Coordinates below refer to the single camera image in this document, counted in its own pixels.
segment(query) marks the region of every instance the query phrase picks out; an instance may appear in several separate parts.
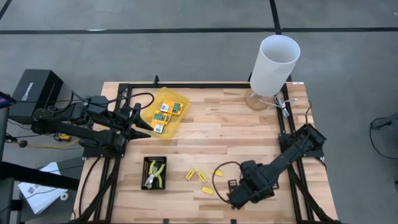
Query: wooden tabletop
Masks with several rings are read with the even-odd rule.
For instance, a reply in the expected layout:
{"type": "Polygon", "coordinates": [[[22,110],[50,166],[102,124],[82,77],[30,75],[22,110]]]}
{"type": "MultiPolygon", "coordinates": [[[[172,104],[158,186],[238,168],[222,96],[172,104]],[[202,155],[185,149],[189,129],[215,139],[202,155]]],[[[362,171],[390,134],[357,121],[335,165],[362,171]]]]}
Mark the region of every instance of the wooden tabletop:
{"type": "MultiPolygon", "coordinates": [[[[104,83],[102,95],[108,99],[117,97],[118,82],[104,83]]],[[[292,103],[295,126],[305,123],[308,108],[307,93],[303,83],[287,83],[292,103]]],[[[133,89],[133,93],[151,92],[157,88],[133,89]]],[[[161,223],[164,218],[170,223],[295,223],[292,196],[287,171],[279,177],[279,190],[275,197],[257,204],[247,203],[240,210],[222,202],[216,194],[201,191],[202,186],[213,189],[211,172],[222,162],[243,162],[254,159],[268,164],[280,154],[277,135],[280,133],[277,112],[273,107],[264,111],[253,111],[244,102],[248,89],[244,88],[175,88],[176,92],[191,101],[191,107],[172,139],[138,139],[131,141],[121,161],[118,186],[114,201],[112,223],[161,223]],[[146,156],[167,156],[167,186],[161,191],[142,191],[142,162],[146,156]],[[201,170],[209,179],[202,183],[197,174],[185,180],[190,169],[201,170]]],[[[149,97],[132,99],[132,104],[149,102],[149,97]]],[[[311,112],[308,120],[313,123],[311,112]]],[[[85,162],[81,180],[95,158],[85,162]]],[[[93,169],[84,191],[83,209],[98,191],[103,167],[101,159],[93,169]]],[[[315,159],[303,159],[308,188],[319,206],[337,219],[325,168],[315,159]]],[[[227,180],[238,179],[240,171],[234,164],[221,169],[223,177],[215,182],[221,195],[228,192],[227,180]]],[[[80,182],[78,195],[83,181],[80,182]]],[[[299,193],[303,218],[305,205],[299,193]]],[[[104,219],[108,195],[104,197],[101,218],[104,219]]],[[[78,198],[74,211],[78,213],[78,198]]]]}

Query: black box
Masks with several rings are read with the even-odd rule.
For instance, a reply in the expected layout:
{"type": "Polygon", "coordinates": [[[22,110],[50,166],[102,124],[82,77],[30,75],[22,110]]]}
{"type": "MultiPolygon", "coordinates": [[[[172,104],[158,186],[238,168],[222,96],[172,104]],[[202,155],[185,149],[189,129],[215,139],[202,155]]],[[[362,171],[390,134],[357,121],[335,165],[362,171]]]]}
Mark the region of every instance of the black box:
{"type": "Polygon", "coordinates": [[[51,70],[26,69],[12,94],[17,103],[10,107],[9,117],[21,124],[32,124],[36,109],[54,106],[62,84],[51,70]]]}

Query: yellow block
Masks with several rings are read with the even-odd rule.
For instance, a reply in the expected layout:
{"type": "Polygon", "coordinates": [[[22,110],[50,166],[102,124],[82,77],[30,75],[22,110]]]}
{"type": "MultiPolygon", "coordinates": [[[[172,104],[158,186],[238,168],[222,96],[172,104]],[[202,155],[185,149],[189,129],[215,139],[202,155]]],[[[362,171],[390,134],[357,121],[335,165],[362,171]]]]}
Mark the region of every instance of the yellow block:
{"type": "Polygon", "coordinates": [[[206,194],[214,194],[214,190],[213,190],[213,189],[210,189],[210,188],[208,188],[208,187],[202,187],[202,188],[201,188],[201,191],[204,192],[204,193],[206,193],[206,194]]]}
{"type": "Polygon", "coordinates": [[[215,173],[215,175],[222,177],[224,175],[223,171],[221,170],[217,170],[217,172],[215,173]]]}
{"type": "Polygon", "coordinates": [[[201,180],[203,183],[206,183],[206,182],[207,182],[206,176],[205,176],[201,171],[198,173],[198,175],[199,175],[200,180],[201,180]]]}
{"type": "Polygon", "coordinates": [[[185,178],[187,179],[187,180],[190,180],[191,178],[192,178],[192,176],[193,176],[193,174],[195,173],[195,171],[192,169],[192,170],[190,170],[189,172],[188,172],[188,174],[185,176],[185,178]]]}

